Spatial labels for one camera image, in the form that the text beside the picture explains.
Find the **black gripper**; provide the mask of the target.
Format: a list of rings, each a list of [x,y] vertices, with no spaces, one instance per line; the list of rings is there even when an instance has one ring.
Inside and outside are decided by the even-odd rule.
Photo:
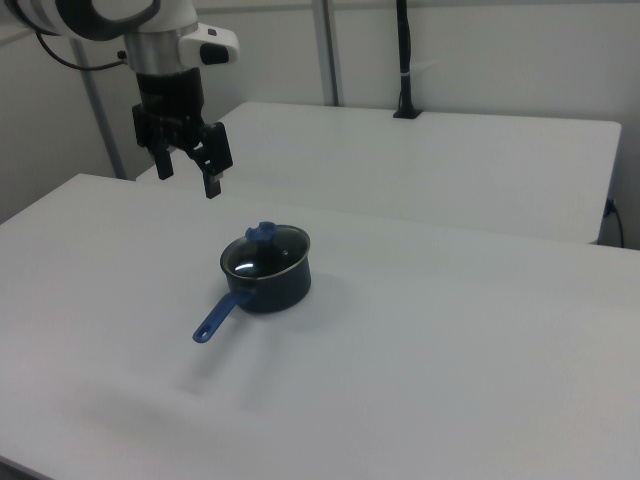
[[[174,175],[169,149],[179,149],[202,173],[205,195],[221,193],[219,173],[233,165],[225,127],[202,117],[200,70],[171,75],[136,75],[141,103],[132,108],[136,141],[153,157],[160,180]]]

